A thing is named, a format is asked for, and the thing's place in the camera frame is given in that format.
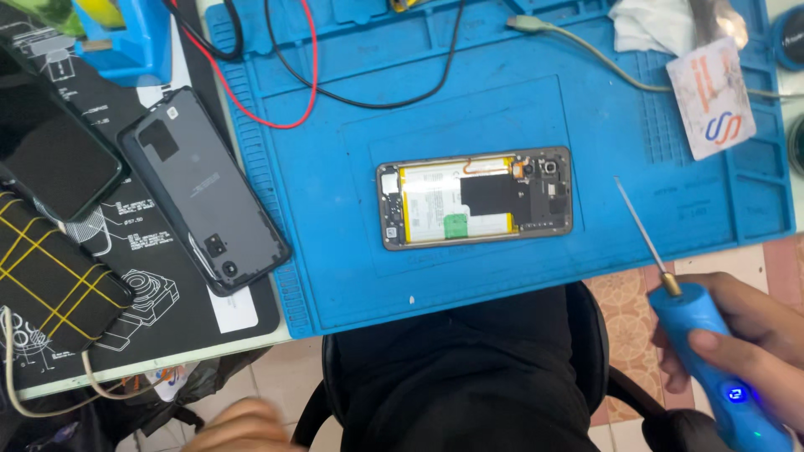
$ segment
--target blue silicone repair mat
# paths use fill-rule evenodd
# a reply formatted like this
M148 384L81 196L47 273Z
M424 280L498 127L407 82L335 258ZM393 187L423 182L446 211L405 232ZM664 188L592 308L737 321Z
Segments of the blue silicone repair mat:
M288 123L310 91L271 52L262 1L236 2L245 56L221 62L253 112ZM762 0L732 0L748 23L741 52L750 88L775 91ZM290 64L311 78L311 44L298 0L271 0L272 24ZM387 0L310 0L323 87L365 102L401 101L441 77L458 2L407 13ZM620 175L666 258L755 243L794 230L780 106L753 98L757 136L691 160L670 93L641 92L560 35L505 28L537 14L578 34L628 73L668 84L668 55L613 51L601 0L469 0L444 88L394 110L319 96L303 125L269 129L234 105L246 174L293 247L276 272L290 333L300 338L462 306L645 265L650 255L623 203ZM223 6L207 10L213 42L234 39ZM384 162L567 146L574 229L567 236L391 252L382 245L375 169Z

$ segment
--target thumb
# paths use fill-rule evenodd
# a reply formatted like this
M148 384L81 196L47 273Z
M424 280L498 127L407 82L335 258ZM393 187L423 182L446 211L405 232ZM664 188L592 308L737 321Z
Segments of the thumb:
M753 387L764 410L797 432L804 432L804 372L765 349L732 336L693 330L692 350L712 366Z

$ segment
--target red wire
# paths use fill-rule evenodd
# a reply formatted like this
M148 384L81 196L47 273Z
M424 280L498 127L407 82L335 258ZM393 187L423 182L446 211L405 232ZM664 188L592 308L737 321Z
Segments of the red wire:
M176 0L172 0L173 5L176 5ZM305 110L304 114L298 119L298 121L292 124L274 124L273 122L266 121L261 117L258 117L256 114L251 113L248 111L240 101L237 100L235 94L232 92L232 89L229 88L229 83L226 82L226 78L224 78L224 74L221 72L220 67L218 66L218 62L215 58L210 55L207 49L203 48L198 41L193 38L193 36L184 30L184 34L187 35L187 38L203 53L204 56L207 57L209 63L212 65L212 68L215 69L215 73L218 74L218 78L220 79L220 83L224 86L226 93L229 95L229 98L232 99L232 102L237 105L237 108L240 109L246 116L252 118L254 121L259 122L260 124L265 124L268 127L273 127L274 129L292 129L297 125L300 125L302 122L307 120L307 117L310 115L310 112L313 111L313 105L315 104L315 93L318 88L318 37L315 35L315 24L313 23L313 15L310 13L310 7L307 6L307 0L301 0L302 6L304 6L304 14L307 16L307 23L310 25L310 34L313 38L313 90L310 92L310 101L307 102L307 110Z

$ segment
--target blue led display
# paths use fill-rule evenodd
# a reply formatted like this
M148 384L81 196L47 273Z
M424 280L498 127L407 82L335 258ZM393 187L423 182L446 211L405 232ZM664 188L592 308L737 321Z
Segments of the blue led display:
M745 388L730 388L726 392L728 399L735 404L743 403L748 400L748 390Z

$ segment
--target hand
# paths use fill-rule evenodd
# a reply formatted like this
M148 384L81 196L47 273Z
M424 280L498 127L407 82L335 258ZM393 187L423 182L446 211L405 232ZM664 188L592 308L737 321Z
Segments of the hand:
M243 399L225 409L182 452L302 452L290 443L279 412L261 399Z
M734 335L690 331L692 350L712 366L749 384L765 410L804 433L804 317L727 273L676 279L705 287ZM682 392L690 376L660 328L653 342L664 349L659 367L670 375L667 391Z

